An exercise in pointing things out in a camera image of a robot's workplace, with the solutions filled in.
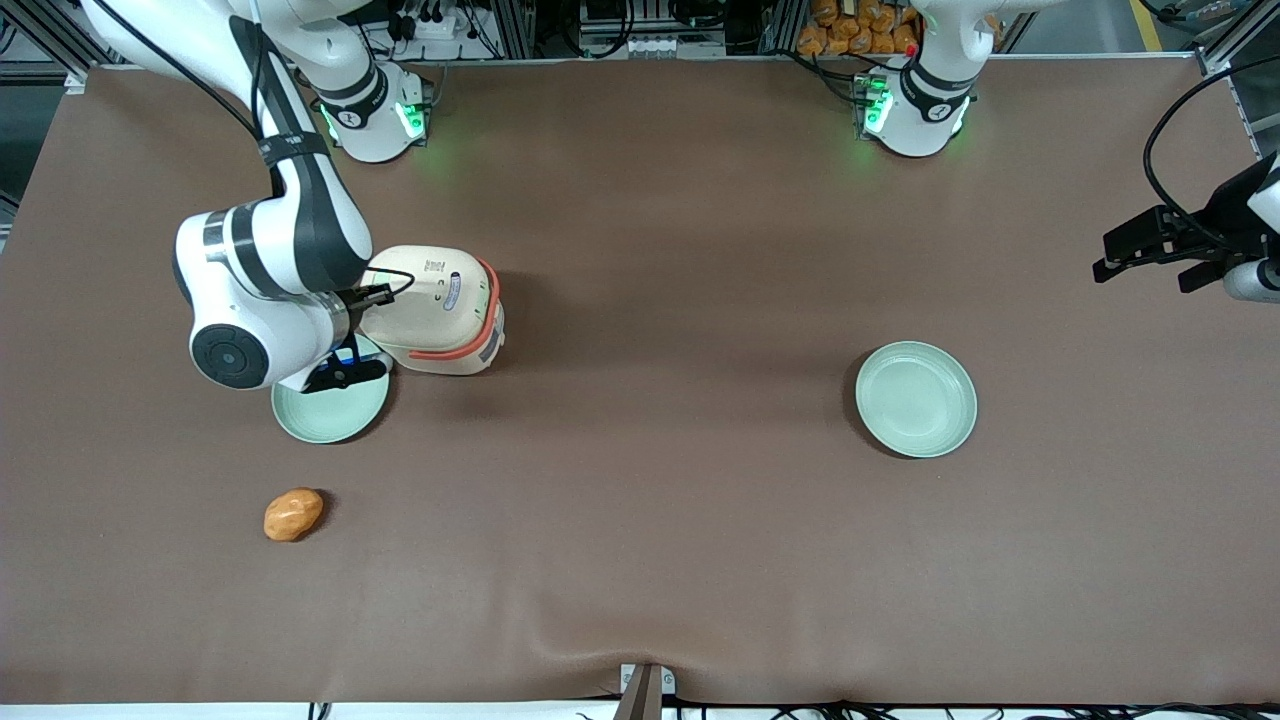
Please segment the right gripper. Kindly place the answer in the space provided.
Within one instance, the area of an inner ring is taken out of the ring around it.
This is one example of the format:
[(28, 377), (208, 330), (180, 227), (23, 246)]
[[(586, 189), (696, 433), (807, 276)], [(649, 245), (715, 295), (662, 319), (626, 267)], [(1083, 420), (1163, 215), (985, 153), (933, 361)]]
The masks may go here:
[(396, 291), (389, 284), (357, 286), (328, 293), (335, 302), (332, 314), (334, 341), (332, 351), (305, 382), (306, 393), (329, 389), (347, 389), (351, 386), (380, 380), (389, 374), (393, 361), (383, 351), (366, 354), (358, 348), (356, 331), (364, 314), (374, 307), (392, 304)]

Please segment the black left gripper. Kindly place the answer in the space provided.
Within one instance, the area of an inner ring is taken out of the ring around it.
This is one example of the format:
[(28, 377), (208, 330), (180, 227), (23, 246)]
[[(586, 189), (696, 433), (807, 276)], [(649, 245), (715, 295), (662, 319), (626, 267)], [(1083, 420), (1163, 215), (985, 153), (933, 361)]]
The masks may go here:
[[(1279, 158), (1261, 158), (1224, 181), (1210, 196), (1204, 217), (1228, 246), (1248, 259), (1279, 258)], [(1228, 263), (1211, 259), (1211, 242), (1165, 205), (1139, 213), (1102, 236), (1103, 256), (1093, 264), (1093, 279), (1105, 283), (1120, 273), (1149, 264), (1206, 261), (1178, 274), (1181, 293), (1220, 283)]]

